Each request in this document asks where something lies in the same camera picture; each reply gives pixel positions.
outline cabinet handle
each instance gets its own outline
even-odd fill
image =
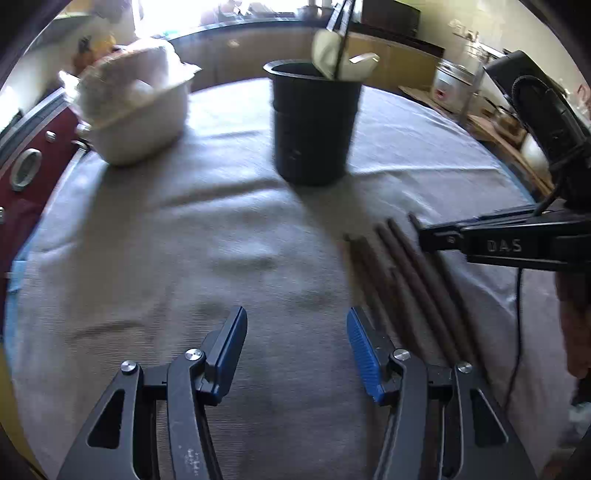
[[[33,181],[41,167],[42,157],[36,148],[29,148],[18,156],[10,173],[10,185],[15,192],[21,192]]]

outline wall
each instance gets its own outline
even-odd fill
[[[421,11],[418,37],[446,49],[444,58],[462,63],[463,39],[448,23],[459,19],[480,32],[481,42],[502,50],[523,50],[554,80],[576,91],[583,76],[560,41],[519,0],[401,0]]]
[[[27,112],[42,99],[49,87],[56,85],[60,70],[68,71],[72,68],[72,57],[76,54],[81,37],[91,35],[99,39],[113,32],[117,43],[128,44],[135,40],[134,31],[131,9],[124,12],[117,24],[93,17],[59,42],[36,48],[23,56],[8,77],[6,85],[16,94],[19,107]]]

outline black plastic pot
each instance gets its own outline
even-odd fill
[[[284,179],[322,186],[346,171],[361,83],[327,80],[303,60],[277,60],[273,81],[274,160]]]

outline brown dowel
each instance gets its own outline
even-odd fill
[[[396,267],[390,267],[390,280],[392,282],[392,289],[397,293],[398,297],[398,315],[402,318],[402,321],[407,325],[407,335],[409,338],[409,345],[414,345],[414,352],[418,355],[419,358],[425,358],[425,352],[421,345],[418,342],[417,336],[414,333],[413,324],[410,320],[410,315],[408,314],[408,306],[404,300],[404,295],[402,295],[402,283],[404,279],[402,279],[400,272]]]
[[[421,224],[420,220],[413,213],[408,214],[408,220],[410,221],[410,223],[412,224],[412,226],[418,234],[421,228],[423,228],[423,225]],[[486,373],[485,363],[478,342],[476,341],[476,332],[474,331],[473,323],[470,318],[470,313],[468,311],[468,308],[466,307],[466,303],[464,302],[464,299],[460,294],[458,287],[456,286],[456,283],[454,282],[452,275],[449,273],[447,266],[445,265],[445,262],[439,252],[424,252],[423,255],[425,256],[427,261],[433,266],[435,271],[439,274],[442,284],[447,289],[447,292],[449,293],[451,300],[455,304],[457,311],[460,315],[462,324],[466,329],[466,333],[470,341],[470,344],[473,346],[473,350],[477,359],[477,365],[479,366],[482,374],[487,378],[488,376]]]
[[[384,310],[386,311],[394,330],[400,337],[402,342],[402,345],[400,346],[419,355],[418,344],[413,335],[413,331],[408,324],[408,317],[405,316],[401,310],[400,291],[394,287],[391,278],[389,278],[388,274],[382,269],[378,256],[368,240],[365,237],[360,237],[357,240],[357,245],[365,269],[369,273],[369,278],[378,293],[379,299],[384,306]]]
[[[435,334],[445,359],[449,365],[455,365],[460,361],[460,355],[454,346],[452,336],[447,330],[447,326],[441,318],[437,306],[431,298],[431,295],[429,295],[421,277],[406,256],[404,248],[402,248],[395,236],[385,225],[376,225],[375,230],[384,244],[386,251],[392,257],[394,264],[400,270],[400,273],[405,278],[411,292],[416,298],[421,311],[425,315],[429,326]]]
[[[473,343],[470,341],[466,328],[462,324],[460,313],[457,311],[456,305],[449,296],[449,292],[439,277],[427,263],[425,258],[419,254],[408,241],[408,238],[400,227],[396,224],[394,219],[389,218],[386,222],[392,234],[402,246],[406,256],[411,261],[414,269],[421,277],[423,284],[427,288],[431,298],[435,302],[441,318],[447,325],[452,338],[455,341],[456,348],[462,360],[468,361],[471,364],[479,365],[478,357],[473,348]]]
[[[345,235],[343,239],[349,248],[349,258],[351,260],[351,266],[353,267],[353,273],[355,275],[357,284],[361,289],[365,303],[368,306],[374,328],[380,332],[383,332],[385,330],[384,319],[382,318],[382,314],[375,299],[375,289],[371,280],[369,279],[369,275],[365,269],[361,255],[359,254],[359,248],[354,240],[349,237],[349,235]]]

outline gray tablecloth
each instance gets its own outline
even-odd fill
[[[372,224],[393,216],[414,237],[408,211],[433,223],[528,203],[459,127],[370,88],[350,174],[325,189],[292,188],[272,165],[270,96],[267,80],[192,95],[176,144],[132,168],[91,154],[45,215],[19,295],[13,366],[21,420],[50,477],[122,360],[168,362],[241,304],[249,330],[233,386],[208,410],[225,477],[369,478],[387,411],[365,395],[346,337],[360,298],[343,233],[373,238]],[[515,272],[447,260],[502,398]],[[573,380],[551,275],[528,271],[524,285],[511,420],[540,468]]]

